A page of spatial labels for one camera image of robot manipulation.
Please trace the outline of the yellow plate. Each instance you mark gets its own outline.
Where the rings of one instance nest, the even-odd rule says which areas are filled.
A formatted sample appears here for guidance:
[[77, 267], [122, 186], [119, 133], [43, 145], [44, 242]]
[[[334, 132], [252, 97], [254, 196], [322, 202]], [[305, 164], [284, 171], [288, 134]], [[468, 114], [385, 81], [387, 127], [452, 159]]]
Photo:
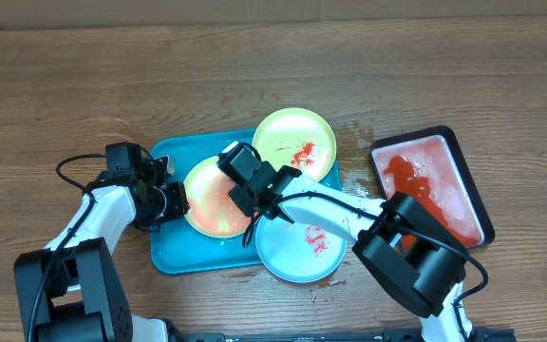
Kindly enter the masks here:
[[217, 167], [218, 157], [198, 163], [184, 180], [190, 210], [188, 222], [212, 238], [243, 234], [251, 220], [229, 196], [236, 184]]
[[290, 166], [316, 181], [330, 172], [337, 151], [330, 125], [315, 112], [300, 107], [267, 116], [257, 127], [252, 146], [275, 170]]

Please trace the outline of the light blue plate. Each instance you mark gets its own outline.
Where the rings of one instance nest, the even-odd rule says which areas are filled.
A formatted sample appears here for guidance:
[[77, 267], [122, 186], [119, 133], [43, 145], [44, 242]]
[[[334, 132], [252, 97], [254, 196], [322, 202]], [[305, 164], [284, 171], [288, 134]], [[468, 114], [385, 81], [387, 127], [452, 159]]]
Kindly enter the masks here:
[[255, 228], [255, 248], [275, 276], [310, 283], [332, 274], [341, 264], [347, 243], [324, 229], [276, 218], [262, 218]]

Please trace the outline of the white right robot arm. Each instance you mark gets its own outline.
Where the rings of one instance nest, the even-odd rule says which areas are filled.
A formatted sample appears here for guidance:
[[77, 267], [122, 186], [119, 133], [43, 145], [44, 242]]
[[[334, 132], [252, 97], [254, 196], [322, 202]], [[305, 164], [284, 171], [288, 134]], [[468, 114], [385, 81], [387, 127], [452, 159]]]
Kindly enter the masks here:
[[414, 198], [367, 200], [331, 189], [301, 171], [266, 161], [219, 161], [249, 215], [313, 225], [352, 243], [352, 251], [396, 302], [419, 316], [425, 341], [471, 341], [462, 301], [471, 256]]

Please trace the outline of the teal plastic tray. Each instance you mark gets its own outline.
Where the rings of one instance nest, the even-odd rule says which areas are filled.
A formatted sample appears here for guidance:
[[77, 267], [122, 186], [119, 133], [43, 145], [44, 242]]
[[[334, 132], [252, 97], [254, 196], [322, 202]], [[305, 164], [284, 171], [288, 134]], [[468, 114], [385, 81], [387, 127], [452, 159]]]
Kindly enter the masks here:
[[[155, 144], [151, 155], [170, 156], [175, 165], [171, 181], [184, 181], [191, 169], [216, 156], [234, 141], [249, 143], [255, 130], [242, 129], [167, 138]], [[256, 265], [261, 262], [254, 245], [244, 248], [242, 237], [208, 237], [185, 218], [164, 223], [150, 237], [154, 266], [169, 275]]]

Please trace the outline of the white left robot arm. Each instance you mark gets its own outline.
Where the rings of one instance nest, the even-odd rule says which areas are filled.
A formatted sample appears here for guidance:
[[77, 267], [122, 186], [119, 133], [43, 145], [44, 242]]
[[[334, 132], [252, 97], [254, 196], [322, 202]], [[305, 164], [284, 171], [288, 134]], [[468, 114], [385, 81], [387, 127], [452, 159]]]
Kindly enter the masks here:
[[142, 146], [106, 147], [106, 168], [82, 186], [82, 204], [46, 247], [20, 255], [13, 266], [27, 341], [178, 341], [164, 318], [131, 312], [112, 254], [133, 226], [157, 233], [189, 210], [184, 186], [171, 182], [173, 160]]

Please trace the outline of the black tray with red water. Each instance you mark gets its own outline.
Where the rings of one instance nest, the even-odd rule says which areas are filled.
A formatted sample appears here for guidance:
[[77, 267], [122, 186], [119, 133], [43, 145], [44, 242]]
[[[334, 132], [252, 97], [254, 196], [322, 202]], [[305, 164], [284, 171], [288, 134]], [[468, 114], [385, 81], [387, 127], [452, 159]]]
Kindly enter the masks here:
[[466, 247], [484, 246], [495, 230], [453, 130], [445, 125], [375, 141], [375, 177], [386, 198], [410, 195]]

